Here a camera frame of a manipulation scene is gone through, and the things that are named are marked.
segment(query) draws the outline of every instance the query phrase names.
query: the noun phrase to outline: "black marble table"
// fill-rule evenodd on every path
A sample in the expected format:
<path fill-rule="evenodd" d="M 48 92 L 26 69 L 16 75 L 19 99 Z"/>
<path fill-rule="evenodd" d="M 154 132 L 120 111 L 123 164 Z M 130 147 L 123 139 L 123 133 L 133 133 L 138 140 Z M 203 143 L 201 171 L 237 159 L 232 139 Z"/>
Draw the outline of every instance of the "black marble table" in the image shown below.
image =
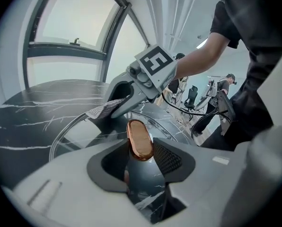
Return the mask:
<path fill-rule="evenodd" d="M 150 103 L 116 120 L 90 120 L 84 113 L 102 104 L 108 84 L 89 80 L 43 83 L 16 94 L 0 107 L 0 182 L 13 189 L 26 176 L 69 151 L 125 139 L 130 119 L 143 121 L 151 137 L 194 144 L 183 126 Z M 130 199 L 144 215 L 161 206 L 164 178 L 150 159 L 130 161 Z"/>

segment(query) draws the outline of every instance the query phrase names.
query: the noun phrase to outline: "ceiling light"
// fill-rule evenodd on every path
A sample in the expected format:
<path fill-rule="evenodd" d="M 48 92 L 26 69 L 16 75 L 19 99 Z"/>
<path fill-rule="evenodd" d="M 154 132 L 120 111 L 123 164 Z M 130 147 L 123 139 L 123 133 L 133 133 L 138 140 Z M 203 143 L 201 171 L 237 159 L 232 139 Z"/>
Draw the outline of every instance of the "ceiling light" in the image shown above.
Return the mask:
<path fill-rule="evenodd" d="M 197 46 L 197 49 L 200 49 L 200 48 L 206 43 L 207 39 L 204 40 L 201 44 L 199 44 L 199 45 Z"/>

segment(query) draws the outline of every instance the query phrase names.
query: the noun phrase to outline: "office chair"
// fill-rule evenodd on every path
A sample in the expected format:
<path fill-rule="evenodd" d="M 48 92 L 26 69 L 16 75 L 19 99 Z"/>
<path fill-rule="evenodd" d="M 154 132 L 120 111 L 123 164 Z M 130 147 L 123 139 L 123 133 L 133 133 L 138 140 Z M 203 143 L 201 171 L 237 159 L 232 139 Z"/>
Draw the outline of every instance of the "office chair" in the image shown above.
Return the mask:
<path fill-rule="evenodd" d="M 184 106 L 185 106 L 185 108 L 187 108 L 187 110 L 184 109 L 184 108 L 181 108 L 181 109 L 183 109 L 187 112 L 189 112 L 190 110 L 193 110 L 194 109 L 194 101 L 195 101 L 197 95 L 198 95 L 198 88 L 195 87 L 195 86 L 192 86 L 192 88 L 190 88 L 189 91 L 188 91 L 188 98 L 184 102 Z M 191 121 L 192 118 L 193 118 L 193 116 L 189 115 L 189 121 Z"/>

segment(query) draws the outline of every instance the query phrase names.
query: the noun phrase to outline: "window frame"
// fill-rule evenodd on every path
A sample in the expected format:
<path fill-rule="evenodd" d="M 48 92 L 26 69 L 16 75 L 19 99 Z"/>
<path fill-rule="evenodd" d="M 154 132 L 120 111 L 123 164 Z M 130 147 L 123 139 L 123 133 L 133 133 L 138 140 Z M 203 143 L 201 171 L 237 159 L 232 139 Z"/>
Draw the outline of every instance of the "window frame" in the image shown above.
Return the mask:
<path fill-rule="evenodd" d="M 32 16 L 27 26 L 24 46 L 23 46 L 23 57 L 22 57 L 23 78 L 24 78 L 24 84 L 26 89 L 29 88 L 28 75 L 27 75 L 27 59 L 29 57 L 49 56 L 49 55 L 74 56 L 74 57 L 83 57 L 83 58 L 101 60 L 102 66 L 100 70 L 99 81 L 105 82 L 109 63 L 111 60 L 111 56 L 113 54 L 115 42 L 118 38 L 123 22 L 128 14 L 132 18 L 145 44 L 147 45 L 146 48 L 150 47 L 148 39 L 135 13 L 132 10 L 132 4 L 127 2 L 127 0 L 114 0 L 120 6 L 120 8 L 116 13 L 116 15 L 114 16 L 114 19 L 108 28 L 107 35 L 102 44 L 102 51 L 97 51 L 90 48 L 86 48 L 78 45 L 72 45 L 72 44 L 35 42 L 38 24 L 48 1 L 49 0 L 38 0 L 38 3 L 35 6 L 35 9 L 32 13 Z"/>

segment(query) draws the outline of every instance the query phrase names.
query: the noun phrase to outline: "cable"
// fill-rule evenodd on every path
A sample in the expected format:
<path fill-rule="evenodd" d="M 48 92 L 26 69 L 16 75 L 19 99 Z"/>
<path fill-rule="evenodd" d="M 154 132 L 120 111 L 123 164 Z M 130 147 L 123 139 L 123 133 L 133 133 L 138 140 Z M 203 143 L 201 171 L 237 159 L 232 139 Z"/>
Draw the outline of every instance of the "cable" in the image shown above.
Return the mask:
<path fill-rule="evenodd" d="M 203 120 L 205 120 L 207 117 L 211 116 L 211 115 L 216 115 L 217 114 L 217 109 L 213 110 L 212 112 L 208 113 L 207 115 L 203 116 L 201 119 L 199 119 L 191 128 L 191 136 L 192 139 L 194 139 L 194 132 L 196 130 L 196 127 L 199 123 L 201 123 Z"/>
<path fill-rule="evenodd" d="M 173 108 L 175 108 L 175 109 L 177 109 L 177 110 L 179 110 L 179 111 L 181 111 L 181 112 L 183 112 L 183 113 L 190 114 L 190 115 L 198 115 L 198 116 L 206 116 L 206 115 L 207 115 L 207 113 L 190 113 L 190 112 L 184 111 L 184 110 L 182 110 L 182 109 L 180 109 L 180 108 L 177 108 L 176 106 L 173 106 L 172 104 L 170 104 L 170 103 L 165 99 L 163 93 L 162 93 L 162 97 L 163 97 L 163 100 L 164 100 L 168 105 L 172 106 Z"/>
<path fill-rule="evenodd" d="M 172 106 L 173 108 L 175 108 L 175 109 L 177 109 L 177 110 L 179 110 L 179 111 L 181 111 L 181 112 L 183 112 L 183 113 L 190 114 L 190 115 L 197 115 L 197 116 L 206 116 L 206 115 L 209 115 L 209 113 L 190 113 L 190 112 L 187 112 L 187 111 L 185 111 L 185 110 L 182 110 L 181 108 L 177 108 L 176 106 L 170 104 L 170 103 L 165 99 L 163 93 L 162 93 L 162 97 L 163 97 L 163 100 L 164 100 L 168 105 Z M 222 112 L 216 112 L 216 114 L 224 114 L 224 113 L 227 113 L 227 112 L 228 112 L 228 110 L 225 110 L 225 111 L 222 111 Z"/>

